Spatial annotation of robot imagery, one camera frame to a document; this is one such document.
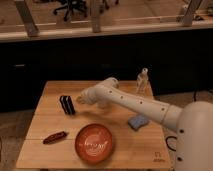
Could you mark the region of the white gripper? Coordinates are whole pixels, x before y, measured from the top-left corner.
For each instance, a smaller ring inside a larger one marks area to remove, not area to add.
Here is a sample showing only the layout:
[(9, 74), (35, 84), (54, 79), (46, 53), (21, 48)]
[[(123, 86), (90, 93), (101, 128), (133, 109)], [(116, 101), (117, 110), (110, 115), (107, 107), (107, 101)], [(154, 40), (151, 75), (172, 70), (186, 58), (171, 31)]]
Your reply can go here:
[(98, 101), (98, 99), (93, 88), (86, 88), (78, 95), (76, 101), (80, 104), (93, 105)]

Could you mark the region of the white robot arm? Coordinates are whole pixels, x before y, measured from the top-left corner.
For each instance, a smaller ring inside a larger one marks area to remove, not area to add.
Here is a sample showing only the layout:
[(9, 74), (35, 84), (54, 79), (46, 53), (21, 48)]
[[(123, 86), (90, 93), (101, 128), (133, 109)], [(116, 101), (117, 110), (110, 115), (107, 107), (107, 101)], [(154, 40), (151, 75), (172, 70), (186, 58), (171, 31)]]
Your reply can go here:
[(213, 103), (195, 101), (181, 108), (169, 103), (126, 93), (109, 77), (85, 88), (77, 97), (83, 104), (109, 101), (177, 134), (175, 171), (213, 171)]

